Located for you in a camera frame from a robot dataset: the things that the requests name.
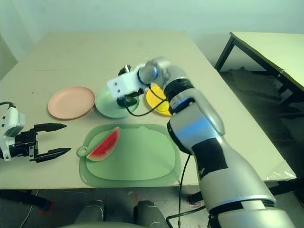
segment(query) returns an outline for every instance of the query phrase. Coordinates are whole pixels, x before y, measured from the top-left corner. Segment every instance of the watermelon flesh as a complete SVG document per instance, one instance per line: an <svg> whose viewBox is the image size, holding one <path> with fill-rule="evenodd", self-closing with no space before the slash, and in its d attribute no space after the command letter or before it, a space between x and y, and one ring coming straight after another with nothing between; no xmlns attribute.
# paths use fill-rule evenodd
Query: watermelon flesh
<svg viewBox="0 0 304 228"><path fill-rule="evenodd" d="M116 127L86 158L98 162L106 159L115 149L119 140L119 127Z"/></svg>

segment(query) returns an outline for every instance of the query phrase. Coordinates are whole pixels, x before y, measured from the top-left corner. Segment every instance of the wire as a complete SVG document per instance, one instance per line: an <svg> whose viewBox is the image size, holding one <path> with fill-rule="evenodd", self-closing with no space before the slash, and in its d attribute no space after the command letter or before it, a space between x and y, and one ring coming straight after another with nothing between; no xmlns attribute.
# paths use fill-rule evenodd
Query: wire
<svg viewBox="0 0 304 228"><path fill-rule="evenodd" d="M182 175L181 175L181 179L180 179L180 192L179 192L179 213L178 214L176 214L176 215L170 215L170 216L168 216L167 218L166 218L166 222L167 222L167 224L168 224L168 226L170 227L170 228L173 228L173 226L172 226L172 224L170 223L170 219L173 219L173 218L179 218L179 220L178 220L178 227L180 228L181 227L181 216L185 216L185 215L189 215L189 214L192 214L192 213L194 213L194 212L197 212L197 211L200 211L200 210L203 210L203 209L205 209L205 206L202 206L202 207L200 207L200 208L196 208L196 209L194 209L194 210L189 210L189 211L186 211L186 212L183 212L183 213L181 213L181 188L182 188L182 182L183 182L183 179L184 179L184 175L185 175L185 170L186 170L186 167L187 167L187 165L188 165L188 162L189 162L189 159L190 159L190 154L188 155L188 158L187 158L187 160L186 160L186 163L185 163L185 166L184 166L184 170L182 171Z"/></svg>
<svg viewBox="0 0 304 228"><path fill-rule="evenodd" d="M154 94L154 96L156 96L158 99L161 99L162 101L163 100L167 100L167 98L166 99L162 99L161 97L159 97L152 89L151 89L151 84L149 84L149 89L151 90L151 93L153 93Z"/></svg>
<svg viewBox="0 0 304 228"><path fill-rule="evenodd" d="M29 211L28 211L28 215L25 217L25 219L23 220L23 222L21 223L21 225L20 225L19 228L22 228L22 227L24 226L24 224L27 222L27 220L28 220L28 218L29 218L29 216L30 216L32 210L33 210L33 205L30 206L30 209L29 209Z"/></svg>
<svg viewBox="0 0 304 228"><path fill-rule="evenodd" d="M169 221L170 219L174 219L174 218L177 218L177 217L189 215L189 214L192 214L192 213L194 213L194 212L198 212L198 211L200 211L200 210L203 210L203 209L205 209L205 208L206 208L206 206L204 205L204 206L201 206L200 208L196 208L196 209L194 209L194 210L188 210L188 211L185 211L185 212L183 212L183 213L181 213L181 214L170 215L170 216L168 216L168 217L166 218L166 222L167 222L167 224L168 224L168 226L169 226L170 228L173 228L172 224L171 224L170 221Z"/></svg>
<svg viewBox="0 0 304 228"><path fill-rule="evenodd" d="M93 193L93 192L95 192L96 191L96 189L93 189L92 191L89 191L89 192L83 192L83 191L69 191L69 190L61 190L61 191L63 191L63 192L72 192L72 193L81 193L81 194L91 194L91 193Z"/></svg>
<svg viewBox="0 0 304 228"><path fill-rule="evenodd" d="M144 114L140 114L140 115L137 115L137 114L134 114L130 111L130 109L127 107L127 105L124 103L124 106L125 108L127 109L128 113L130 113L131 115L133 116L144 116L144 115L147 115L149 114L150 112L152 112L153 110L155 110L158 106L160 106L163 102L165 102L166 100L162 100L158 105L156 105L153 109L149 110L148 112L144 113Z"/></svg>
<svg viewBox="0 0 304 228"><path fill-rule="evenodd" d="M181 188L182 188L182 181L184 180L184 175L185 175L185 170L186 170L186 167L188 165L188 162L189 162L189 159L190 159L190 154L188 155L188 158L186 160L186 163L185 163L185 166L184 166L184 170L182 171L182 175L181 175L181 182L180 182L180 195L179 195L179 214L181 212ZM179 228L181 227L181 217L179 216L179 220L178 220L178 226Z"/></svg>
<svg viewBox="0 0 304 228"><path fill-rule="evenodd" d="M10 107L13 107L14 104L10 101L4 101L4 102L1 102L0 105L9 105Z"/></svg>

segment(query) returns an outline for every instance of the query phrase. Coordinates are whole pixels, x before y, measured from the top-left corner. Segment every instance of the green plate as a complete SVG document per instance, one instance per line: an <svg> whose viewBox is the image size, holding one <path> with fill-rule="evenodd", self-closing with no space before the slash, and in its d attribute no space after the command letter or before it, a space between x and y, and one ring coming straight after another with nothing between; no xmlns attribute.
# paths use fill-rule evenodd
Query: green plate
<svg viewBox="0 0 304 228"><path fill-rule="evenodd" d="M136 100L136 104L129 107L131 112L134 112L138 107L139 98L136 97ZM101 114L111 118L124 118L130 115L125 108L122 108L117 104L116 99L112 97L108 89L101 91L97 95L95 106Z"/></svg>
<svg viewBox="0 0 304 228"><path fill-rule="evenodd" d="M86 155L117 126L120 138L115 150L102 161L88 160ZM178 147L167 129L155 124L96 127L77 154L80 177L92 187L165 186L175 182L181 172Z"/></svg>

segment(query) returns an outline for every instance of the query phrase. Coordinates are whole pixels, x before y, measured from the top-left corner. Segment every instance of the table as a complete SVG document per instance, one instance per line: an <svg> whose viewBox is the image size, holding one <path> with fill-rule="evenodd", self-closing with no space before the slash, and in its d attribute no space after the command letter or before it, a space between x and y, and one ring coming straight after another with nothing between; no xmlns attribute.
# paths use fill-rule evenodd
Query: table
<svg viewBox="0 0 304 228"><path fill-rule="evenodd" d="M271 75L286 89L293 92L280 105L304 101L304 34L267 32L230 32L230 39L220 55L215 69L223 67L232 48L237 46Z"/></svg>
<svg viewBox="0 0 304 228"><path fill-rule="evenodd" d="M60 32L47 34L1 81L3 100L13 101L26 114L28 130L34 124L63 123L67 128L40 133L40 153L71 147L65 155L46 162L29 162L27 157L12 162L0 161L0 189L87 188L79 176L76 150L88 132L103 124L160 124L167 117L151 113L143 117L108 119L91 109L74 120L58 120L47 111L51 96L69 86L86 86L95 94L106 88L125 65L136 66L158 56L166 56L182 67L222 117L226 140L256 169L262 180L285 180L272 175L284 170L294 173L241 104L218 72L185 32ZM140 103L137 113L147 111ZM187 154L180 153L182 165ZM184 178L185 185L197 185L196 166L191 158Z"/></svg>

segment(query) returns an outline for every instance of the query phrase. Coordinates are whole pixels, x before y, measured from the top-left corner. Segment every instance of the green cutting board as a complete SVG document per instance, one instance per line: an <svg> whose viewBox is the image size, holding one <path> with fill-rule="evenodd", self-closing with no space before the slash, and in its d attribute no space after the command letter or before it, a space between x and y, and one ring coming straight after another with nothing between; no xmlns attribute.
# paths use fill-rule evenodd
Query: green cutting board
<svg viewBox="0 0 304 228"><path fill-rule="evenodd" d="M164 186L181 172L179 149L167 129L155 124L102 125L86 137L78 154L88 155L116 127L120 137L115 150L102 161L80 156L82 181L92 187Z"/></svg>

